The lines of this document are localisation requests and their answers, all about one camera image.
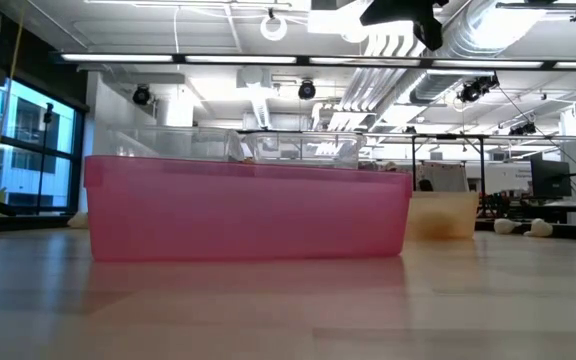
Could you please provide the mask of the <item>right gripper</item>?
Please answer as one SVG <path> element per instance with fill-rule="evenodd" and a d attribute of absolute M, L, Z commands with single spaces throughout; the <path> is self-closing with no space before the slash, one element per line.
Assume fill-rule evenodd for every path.
<path fill-rule="evenodd" d="M 442 24 L 434 18 L 434 9 L 449 0 L 373 0 L 359 17 L 363 26 L 395 21 L 413 22 L 413 34 L 430 51 L 443 45 Z"/>

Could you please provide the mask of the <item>clear plastic bin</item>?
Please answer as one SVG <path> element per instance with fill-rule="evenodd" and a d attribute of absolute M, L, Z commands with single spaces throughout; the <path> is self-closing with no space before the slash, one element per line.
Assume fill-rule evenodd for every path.
<path fill-rule="evenodd" d="M 237 132 L 210 127 L 109 126 L 100 153 L 217 162 L 245 159 Z"/>
<path fill-rule="evenodd" d="M 355 133 L 255 132 L 243 138 L 255 163 L 357 169 L 366 139 Z"/>

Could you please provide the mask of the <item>orange plastic bin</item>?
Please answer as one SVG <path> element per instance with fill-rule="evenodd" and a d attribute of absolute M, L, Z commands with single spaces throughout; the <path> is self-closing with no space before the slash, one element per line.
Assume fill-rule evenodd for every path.
<path fill-rule="evenodd" d="M 405 239 L 472 239 L 478 206 L 475 192 L 416 191 L 409 204 Z"/>

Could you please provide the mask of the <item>white toy garlic bulb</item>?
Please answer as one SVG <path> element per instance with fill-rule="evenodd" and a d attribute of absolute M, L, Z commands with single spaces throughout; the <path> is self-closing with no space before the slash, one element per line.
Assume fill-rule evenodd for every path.
<path fill-rule="evenodd" d="M 545 238 L 553 234 L 553 226 L 541 218 L 536 218 L 531 221 L 530 229 L 524 233 L 524 236 Z"/>
<path fill-rule="evenodd" d="M 511 234 L 519 226 L 519 222 L 515 222 L 506 218 L 498 218 L 494 221 L 493 229 L 496 234 L 505 235 Z"/>

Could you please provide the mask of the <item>pink plastic bin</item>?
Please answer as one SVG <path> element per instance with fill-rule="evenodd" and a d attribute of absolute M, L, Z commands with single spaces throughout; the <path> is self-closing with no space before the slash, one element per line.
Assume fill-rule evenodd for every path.
<path fill-rule="evenodd" d="M 408 174 L 90 156 L 97 261 L 243 261 L 398 255 Z"/>

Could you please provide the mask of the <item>black metal rack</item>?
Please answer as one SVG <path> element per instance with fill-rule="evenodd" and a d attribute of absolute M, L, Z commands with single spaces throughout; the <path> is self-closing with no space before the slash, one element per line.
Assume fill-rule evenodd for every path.
<path fill-rule="evenodd" d="M 418 151 L 416 147 L 416 140 L 420 139 L 434 139 L 434 140 L 446 140 L 446 141 L 456 141 L 456 140 L 464 140 L 469 141 L 472 139 L 476 139 L 479 142 L 479 147 L 473 145 L 473 148 L 479 152 L 479 162 L 480 162 L 480 195 L 485 197 L 487 195 L 486 192 L 486 184 L 485 184 L 485 159 L 484 159 L 484 145 L 485 140 L 490 138 L 490 135 L 485 134 L 453 134 L 453 133 L 441 133 L 441 134 L 409 134 L 409 138 L 412 145 L 412 180 L 413 180 L 413 189 L 417 190 L 417 159 L 416 159 L 416 152 Z"/>

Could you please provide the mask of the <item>white background panel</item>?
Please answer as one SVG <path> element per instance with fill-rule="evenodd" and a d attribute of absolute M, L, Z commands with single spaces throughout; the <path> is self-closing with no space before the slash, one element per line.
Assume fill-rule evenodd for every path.
<path fill-rule="evenodd" d="M 415 167 L 418 191 L 468 192 L 466 169 L 462 164 L 424 162 Z"/>

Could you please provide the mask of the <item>black background monitor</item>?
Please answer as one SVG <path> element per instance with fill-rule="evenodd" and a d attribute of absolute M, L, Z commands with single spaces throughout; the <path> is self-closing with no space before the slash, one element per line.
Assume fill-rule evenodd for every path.
<path fill-rule="evenodd" d="M 563 198 L 572 195 L 570 167 L 566 162 L 532 159 L 532 192 L 540 198 Z"/>

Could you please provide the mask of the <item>long ceiling light bar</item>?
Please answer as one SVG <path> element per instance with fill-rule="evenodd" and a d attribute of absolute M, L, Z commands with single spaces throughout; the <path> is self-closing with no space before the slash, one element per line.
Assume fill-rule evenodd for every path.
<path fill-rule="evenodd" d="M 576 72 L 576 60 L 503 58 L 430 58 L 312 55 L 244 54 L 139 54 L 139 53 L 57 53 L 57 62 L 73 64 L 149 65 L 279 65 L 296 67 L 349 67 L 389 69 L 454 69 L 502 71 Z"/>

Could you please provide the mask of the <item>black tripod stand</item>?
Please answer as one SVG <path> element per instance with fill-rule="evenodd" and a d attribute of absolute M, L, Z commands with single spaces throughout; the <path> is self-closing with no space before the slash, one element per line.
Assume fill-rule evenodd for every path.
<path fill-rule="evenodd" d="M 47 104 L 46 112 L 43 115 L 42 124 L 44 125 L 43 138 L 42 138 L 42 151 L 39 169 L 39 183 L 37 192 L 37 201 L 35 205 L 35 214 L 39 215 L 41 213 L 41 203 L 42 203 L 42 187 L 43 187 L 43 173 L 45 167 L 46 149 L 47 149 L 47 137 L 49 132 L 49 125 L 53 119 L 53 109 L 54 105 L 52 103 Z"/>

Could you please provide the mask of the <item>large glass window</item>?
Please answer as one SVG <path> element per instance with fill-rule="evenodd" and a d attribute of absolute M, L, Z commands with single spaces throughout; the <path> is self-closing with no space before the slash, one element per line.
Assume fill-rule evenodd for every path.
<path fill-rule="evenodd" d="M 0 203 L 16 215 L 36 215 L 42 120 L 48 103 L 54 109 L 47 137 L 40 214 L 77 208 L 84 114 L 7 78 L 0 86 Z"/>

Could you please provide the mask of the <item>silver ventilation duct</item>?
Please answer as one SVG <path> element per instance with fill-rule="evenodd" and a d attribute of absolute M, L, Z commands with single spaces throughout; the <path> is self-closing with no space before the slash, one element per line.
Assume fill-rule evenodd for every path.
<path fill-rule="evenodd" d="M 443 46 L 431 51 L 435 58 L 495 58 L 525 36 L 546 14 L 536 9 L 504 9 L 499 2 L 522 0 L 471 0 L 444 28 Z M 461 75 L 405 71 L 377 106 L 379 119 L 403 123 L 437 102 L 461 81 Z"/>

